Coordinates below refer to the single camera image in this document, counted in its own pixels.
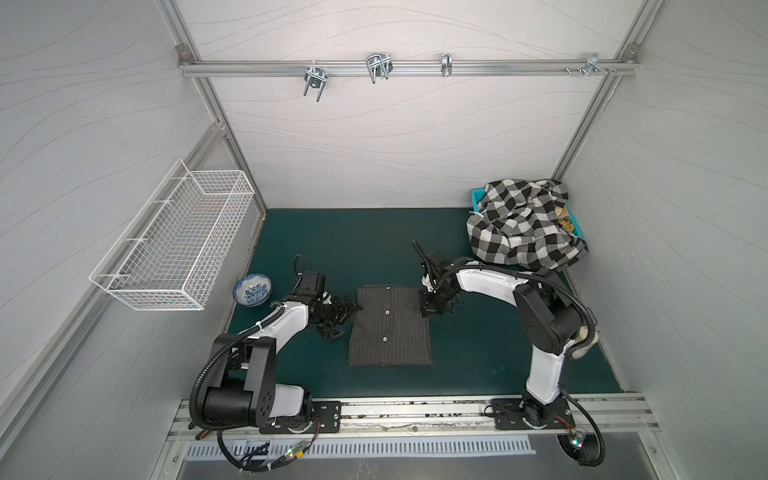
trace white wire basket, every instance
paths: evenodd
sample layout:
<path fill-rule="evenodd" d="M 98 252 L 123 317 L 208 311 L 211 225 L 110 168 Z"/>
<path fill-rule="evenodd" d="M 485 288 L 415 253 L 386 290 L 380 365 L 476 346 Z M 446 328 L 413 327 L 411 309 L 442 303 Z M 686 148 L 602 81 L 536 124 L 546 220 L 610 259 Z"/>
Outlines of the white wire basket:
<path fill-rule="evenodd" d="M 175 186 L 178 167 L 166 176 L 167 198 L 154 199 L 161 184 L 91 274 L 134 310 L 202 310 L 253 197 L 241 170 L 179 163 L 186 173 Z"/>

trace floral patterned bowl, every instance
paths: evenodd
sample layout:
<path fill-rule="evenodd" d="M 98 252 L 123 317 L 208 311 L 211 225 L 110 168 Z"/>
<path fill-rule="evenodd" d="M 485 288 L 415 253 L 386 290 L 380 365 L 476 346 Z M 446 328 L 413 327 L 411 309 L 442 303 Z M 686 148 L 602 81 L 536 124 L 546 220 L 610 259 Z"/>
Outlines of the floral patterned bowl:
<path fill-rule="evenodd" d="M 232 297 L 240 305 L 257 306 L 266 302 L 272 293 L 272 281 L 263 273 L 251 273 L 237 282 Z"/>

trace dark green table surface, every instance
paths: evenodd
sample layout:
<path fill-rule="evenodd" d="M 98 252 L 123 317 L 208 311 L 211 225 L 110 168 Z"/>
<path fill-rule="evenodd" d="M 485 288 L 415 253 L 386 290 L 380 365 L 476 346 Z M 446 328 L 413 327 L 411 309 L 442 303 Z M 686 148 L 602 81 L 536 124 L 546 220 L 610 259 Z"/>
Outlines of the dark green table surface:
<path fill-rule="evenodd" d="M 327 276 L 326 289 L 354 298 L 366 284 L 419 285 L 422 268 L 411 246 L 440 250 L 446 259 L 472 256 L 464 208 L 280 210 L 272 209 L 250 265 L 270 277 L 265 305 L 237 306 L 230 332 L 252 326 L 293 287 L 293 256 L 306 270 Z M 296 334 L 277 356 L 277 381 L 301 385 L 316 397 L 515 394 L 525 390 L 531 344 L 517 310 L 478 293 L 453 314 L 432 317 L 433 366 L 348 366 L 347 334 L 328 343 L 314 329 Z M 599 348 L 571 364 L 573 393 L 620 392 Z"/>

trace black and white checkered cloth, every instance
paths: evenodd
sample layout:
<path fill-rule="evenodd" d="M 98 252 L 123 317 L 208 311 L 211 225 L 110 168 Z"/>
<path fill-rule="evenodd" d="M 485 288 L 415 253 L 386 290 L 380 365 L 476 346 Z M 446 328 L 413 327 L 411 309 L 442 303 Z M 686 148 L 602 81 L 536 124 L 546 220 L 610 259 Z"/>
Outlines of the black and white checkered cloth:
<path fill-rule="evenodd" d="M 485 186 L 467 220 L 472 251 L 484 262 L 558 270 L 587 253 L 587 243 L 558 222 L 568 192 L 559 180 L 499 180 Z"/>

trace black mounting plate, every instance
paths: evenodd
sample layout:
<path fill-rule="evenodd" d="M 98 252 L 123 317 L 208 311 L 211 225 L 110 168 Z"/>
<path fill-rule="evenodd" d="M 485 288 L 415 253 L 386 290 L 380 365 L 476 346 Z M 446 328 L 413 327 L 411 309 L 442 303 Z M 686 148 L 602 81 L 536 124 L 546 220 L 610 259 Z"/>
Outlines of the black mounting plate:
<path fill-rule="evenodd" d="M 491 407 L 493 408 L 493 426 L 497 430 L 533 430 L 527 423 L 523 422 L 523 415 L 518 411 L 520 401 L 520 398 L 491 399 Z M 568 401 L 562 396 L 557 400 L 557 404 L 554 407 L 554 414 L 571 425 L 574 424 L 574 418 L 568 407 Z M 565 428 L 565 425 L 563 425 L 560 420 L 553 419 L 542 430 L 559 430 Z"/>
<path fill-rule="evenodd" d="M 341 402 L 313 402 L 312 416 L 319 420 L 313 420 L 312 424 L 302 429 L 301 432 L 291 431 L 286 426 L 280 424 L 277 419 L 275 425 L 267 423 L 259 428 L 262 435 L 275 435 L 277 433 L 314 433 L 317 431 L 317 423 L 320 423 L 320 433 L 338 433 L 341 423 Z"/>

